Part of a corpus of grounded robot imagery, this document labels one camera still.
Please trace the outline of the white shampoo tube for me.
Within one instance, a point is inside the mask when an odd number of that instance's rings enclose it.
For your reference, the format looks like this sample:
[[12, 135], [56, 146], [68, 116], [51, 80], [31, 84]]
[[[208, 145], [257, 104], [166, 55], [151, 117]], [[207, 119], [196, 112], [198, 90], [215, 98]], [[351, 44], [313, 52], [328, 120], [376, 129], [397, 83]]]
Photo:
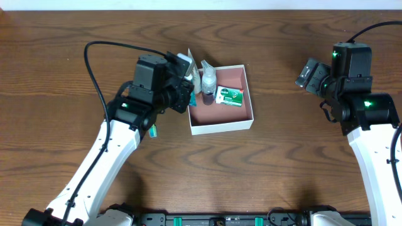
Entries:
[[202, 89], [201, 76], [199, 74], [199, 70], [197, 68], [196, 61], [195, 61], [190, 49], [188, 49], [188, 56], [192, 59], [191, 74], [193, 76], [194, 92], [195, 92], [195, 95], [198, 95], [199, 93], [201, 93], [201, 89]]

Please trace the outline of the clear foam pump bottle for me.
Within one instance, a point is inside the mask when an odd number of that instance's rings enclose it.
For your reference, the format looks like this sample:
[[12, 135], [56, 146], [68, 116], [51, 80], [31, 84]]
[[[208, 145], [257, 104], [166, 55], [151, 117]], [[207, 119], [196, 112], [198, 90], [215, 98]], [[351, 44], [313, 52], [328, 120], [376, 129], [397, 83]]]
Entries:
[[203, 67], [202, 75], [202, 99], [205, 105], [212, 105], [215, 100], [217, 89], [217, 76], [215, 68], [207, 63], [206, 60], [201, 61]]

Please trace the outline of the green and white toothbrush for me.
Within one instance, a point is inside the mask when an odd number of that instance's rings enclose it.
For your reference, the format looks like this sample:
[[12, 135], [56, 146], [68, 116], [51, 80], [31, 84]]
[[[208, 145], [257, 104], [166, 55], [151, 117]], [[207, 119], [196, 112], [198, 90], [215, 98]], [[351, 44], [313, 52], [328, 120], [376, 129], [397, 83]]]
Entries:
[[155, 124], [153, 124], [151, 127], [150, 127], [150, 129], [149, 129], [149, 136], [151, 137], [151, 138], [156, 138], [156, 137], [158, 137], [158, 133], [157, 133], [157, 128], [156, 128], [156, 125]]

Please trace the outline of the green and white soap box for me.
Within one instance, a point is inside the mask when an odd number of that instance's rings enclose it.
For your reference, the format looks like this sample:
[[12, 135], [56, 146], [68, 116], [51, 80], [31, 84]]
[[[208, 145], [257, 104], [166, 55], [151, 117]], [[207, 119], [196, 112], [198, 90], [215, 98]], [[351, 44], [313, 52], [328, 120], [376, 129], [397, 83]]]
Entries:
[[243, 102], [243, 94], [243, 89], [218, 86], [216, 91], [215, 103], [241, 107]]

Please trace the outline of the green Colgate toothpaste tube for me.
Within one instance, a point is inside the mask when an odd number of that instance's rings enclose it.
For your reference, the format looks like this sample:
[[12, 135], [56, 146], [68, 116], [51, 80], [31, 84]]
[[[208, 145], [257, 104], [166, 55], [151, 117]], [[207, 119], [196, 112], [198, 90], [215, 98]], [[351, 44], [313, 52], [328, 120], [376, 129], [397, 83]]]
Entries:
[[197, 100], [196, 100], [196, 96], [195, 96], [195, 92], [194, 92], [194, 91], [190, 94], [189, 106], [194, 106], [194, 107], [197, 106]]

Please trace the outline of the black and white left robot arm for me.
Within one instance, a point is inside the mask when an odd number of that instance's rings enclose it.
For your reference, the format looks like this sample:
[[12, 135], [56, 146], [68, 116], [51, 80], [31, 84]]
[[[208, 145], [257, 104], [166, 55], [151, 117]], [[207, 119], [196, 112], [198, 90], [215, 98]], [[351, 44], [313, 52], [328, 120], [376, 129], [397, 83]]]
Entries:
[[72, 179], [45, 211], [29, 210], [22, 226], [134, 225], [135, 216], [125, 204], [99, 210], [158, 114], [167, 108], [186, 111], [193, 91], [192, 67], [193, 60], [181, 53], [141, 55], [133, 80], [124, 82], [108, 103], [97, 139]]

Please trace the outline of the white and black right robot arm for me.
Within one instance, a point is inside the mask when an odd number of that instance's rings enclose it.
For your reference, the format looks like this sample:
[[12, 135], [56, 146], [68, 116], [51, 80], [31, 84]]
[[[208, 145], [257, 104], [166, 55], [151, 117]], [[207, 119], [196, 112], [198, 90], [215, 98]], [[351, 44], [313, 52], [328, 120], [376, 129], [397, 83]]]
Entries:
[[308, 59], [296, 84], [323, 99], [360, 167], [373, 225], [401, 225], [401, 122], [392, 97], [372, 92], [372, 50], [336, 43], [332, 64]]

